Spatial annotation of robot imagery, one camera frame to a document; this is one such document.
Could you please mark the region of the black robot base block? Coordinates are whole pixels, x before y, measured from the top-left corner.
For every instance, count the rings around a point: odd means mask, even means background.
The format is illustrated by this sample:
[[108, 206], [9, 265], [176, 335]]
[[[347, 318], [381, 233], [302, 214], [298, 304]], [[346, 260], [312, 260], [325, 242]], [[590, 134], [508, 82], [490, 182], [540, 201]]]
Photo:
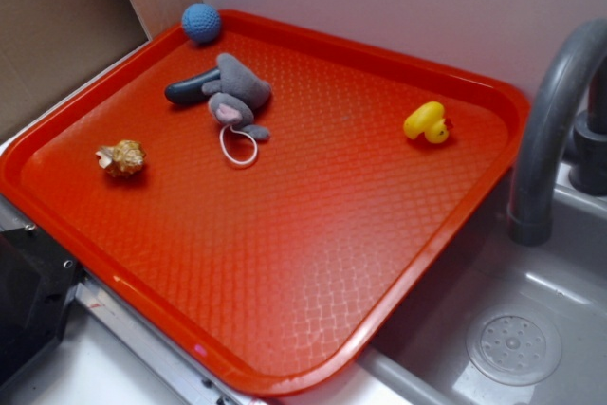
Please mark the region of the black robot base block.
[[82, 265], [41, 228], [1, 232], [1, 388], [61, 344]]

